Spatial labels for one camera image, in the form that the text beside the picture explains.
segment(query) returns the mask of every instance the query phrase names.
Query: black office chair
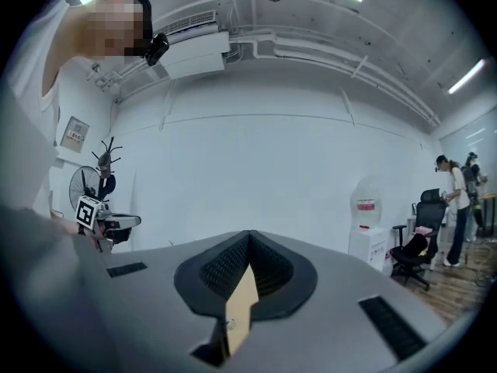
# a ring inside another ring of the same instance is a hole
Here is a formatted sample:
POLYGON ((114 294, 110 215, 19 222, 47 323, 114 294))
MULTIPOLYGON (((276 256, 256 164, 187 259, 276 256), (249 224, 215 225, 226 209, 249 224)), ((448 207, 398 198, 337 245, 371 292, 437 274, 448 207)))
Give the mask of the black office chair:
POLYGON ((438 252, 436 238, 447 208, 447 203, 440 197, 439 191, 439 189, 425 190, 421 194, 421 201, 416 207, 415 228, 423 226, 432 229, 430 233, 425 235, 426 238, 430 238, 426 254, 424 256, 409 256, 405 253, 404 246, 402 245, 402 229, 406 228, 407 225, 396 225, 393 227, 393 229, 398 230, 400 246, 390 250, 390 254, 397 260, 397 263, 394 265, 392 276, 405 277, 404 285, 410 277, 413 277, 426 286, 426 291, 429 290, 429 282, 425 281, 420 276, 420 274, 424 274, 421 265, 429 264, 438 252))

